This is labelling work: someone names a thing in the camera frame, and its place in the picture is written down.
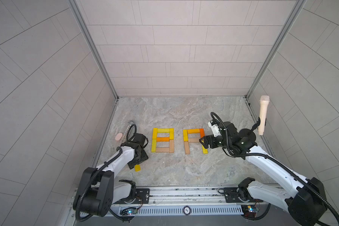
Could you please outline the amber orange block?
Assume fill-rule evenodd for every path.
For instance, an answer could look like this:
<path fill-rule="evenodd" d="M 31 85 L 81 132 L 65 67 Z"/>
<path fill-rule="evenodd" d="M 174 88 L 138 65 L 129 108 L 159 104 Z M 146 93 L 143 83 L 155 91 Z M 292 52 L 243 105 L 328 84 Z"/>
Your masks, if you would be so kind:
<path fill-rule="evenodd" d="M 201 132 L 200 129 L 189 129 L 189 130 L 187 130 L 188 134 L 197 134 L 197 133 L 200 133 L 200 132 Z"/>

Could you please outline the lime yellow block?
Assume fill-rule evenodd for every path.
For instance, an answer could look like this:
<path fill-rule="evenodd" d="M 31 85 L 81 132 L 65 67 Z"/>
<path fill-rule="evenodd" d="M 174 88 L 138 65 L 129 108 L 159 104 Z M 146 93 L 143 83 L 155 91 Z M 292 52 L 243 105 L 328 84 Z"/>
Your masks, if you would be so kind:
<path fill-rule="evenodd" d="M 162 129 L 162 128 L 158 128 L 157 129 L 158 133 L 170 133 L 170 129 Z"/>
<path fill-rule="evenodd" d="M 202 147 L 202 153 L 203 153 L 203 154 L 207 154 L 207 153 L 208 153 L 208 150 L 207 150 L 206 148 Z"/>
<path fill-rule="evenodd" d="M 155 153 L 156 152 L 156 139 L 152 140 L 152 145 L 151 145 L 151 152 Z"/>

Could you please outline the tan wood block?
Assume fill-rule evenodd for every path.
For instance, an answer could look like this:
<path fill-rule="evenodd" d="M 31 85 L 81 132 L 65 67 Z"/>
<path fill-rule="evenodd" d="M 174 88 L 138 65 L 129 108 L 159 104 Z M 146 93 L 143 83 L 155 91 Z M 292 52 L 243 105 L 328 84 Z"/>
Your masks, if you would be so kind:
<path fill-rule="evenodd" d="M 174 153 L 174 140 L 169 141 L 169 153 Z"/>
<path fill-rule="evenodd" d="M 200 138 L 198 137 L 188 139 L 188 143 L 199 143 L 199 142 L 200 142 Z"/>
<path fill-rule="evenodd" d="M 169 147 L 157 147 L 155 152 L 156 153 L 169 153 Z"/>
<path fill-rule="evenodd" d="M 184 148 L 185 148 L 185 154 L 188 155 L 190 154 L 190 148 L 189 148 L 189 142 L 184 141 Z"/>

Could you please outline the red orange block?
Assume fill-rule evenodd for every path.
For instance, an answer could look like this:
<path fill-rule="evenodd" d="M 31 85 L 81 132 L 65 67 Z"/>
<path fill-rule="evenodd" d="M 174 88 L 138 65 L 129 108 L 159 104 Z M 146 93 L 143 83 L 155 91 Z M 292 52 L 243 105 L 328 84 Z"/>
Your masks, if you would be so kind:
<path fill-rule="evenodd" d="M 204 129 L 199 129 L 200 131 L 200 138 L 203 138 L 205 136 Z"/>

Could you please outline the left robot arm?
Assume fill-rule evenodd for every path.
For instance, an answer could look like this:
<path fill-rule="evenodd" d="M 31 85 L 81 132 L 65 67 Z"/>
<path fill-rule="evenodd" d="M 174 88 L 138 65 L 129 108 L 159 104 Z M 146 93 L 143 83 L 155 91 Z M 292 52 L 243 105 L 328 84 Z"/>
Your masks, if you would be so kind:
<path fill-rule="evenodd" d="M 146 160 L 145 147 L 148 138 L 135 133 L 116 148 L 116 153 L 98 167 L 84 170 L 73 202 L 75 220 L 84 222 L 93 216 L 104 217 L 111 213 L 122 222 L 130 222 L 133 217 L 120 216 L 111 210 L 111 205 L 119 200 L 132 202 L 136 198 L 136 183 L 122 179 L 115 185 L 115 177 L 125 167 L 131 169 Z"/>

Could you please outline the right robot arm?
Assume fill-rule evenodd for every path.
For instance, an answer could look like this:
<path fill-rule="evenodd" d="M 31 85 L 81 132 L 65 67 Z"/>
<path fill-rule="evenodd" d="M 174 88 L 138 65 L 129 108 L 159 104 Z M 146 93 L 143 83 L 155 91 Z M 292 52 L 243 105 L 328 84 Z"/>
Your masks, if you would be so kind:
<path fill-rule="evenodd" d="M 339 225 L 339 214 L 327 201 L 320 180 L 315 177 L 308 179 L 294 172 L 258 146 L 253 131 L 260 126 L 260 121 L 251 129 L 238 131 L 233 123 L 222 121 L 215 113 L 211 116 L 208 125 L 213 134 L 201 137 L 201 145 L 206 149 L 222 148 L 225 155 L 254 164 L 280 185 L 280 188 L 275 188 L 247 177 L 235 192 L 230 192 L 231 195 L 236 195 L 242 202 L 262 200 L 269 206 L 280 207 L 302 226 L 323 226 L 320 219 L 330 211 Z"/>

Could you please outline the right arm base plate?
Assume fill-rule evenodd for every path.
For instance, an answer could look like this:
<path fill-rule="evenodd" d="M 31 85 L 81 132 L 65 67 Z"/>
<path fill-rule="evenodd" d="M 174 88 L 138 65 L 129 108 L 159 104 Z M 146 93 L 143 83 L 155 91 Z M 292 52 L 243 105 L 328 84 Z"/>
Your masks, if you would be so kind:
<path fill-rule="evenodd" d="M 248 193 L 241 191 L 238 187 L 225 187 L 220 189 L 218 192 L 225 196 L 226 203 L 263 202 L 261 199 L 253 199 Z"/>

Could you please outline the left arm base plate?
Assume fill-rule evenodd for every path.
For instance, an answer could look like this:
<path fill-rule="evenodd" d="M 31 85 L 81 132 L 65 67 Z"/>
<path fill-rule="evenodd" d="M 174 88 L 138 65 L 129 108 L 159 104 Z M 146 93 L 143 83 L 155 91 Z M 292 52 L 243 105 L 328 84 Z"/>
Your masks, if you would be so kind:
<path fill-rule="evenodd" d="M 150 189 L 149 188 L 137 188 L 135 199 L 131 202 L 126 202 L 124 199 L 121 199 L 115 204 L 128 204 L 128 205 L 137 205 L 137 204 L 148 204 L 149 203 L 149 195 Z"/>

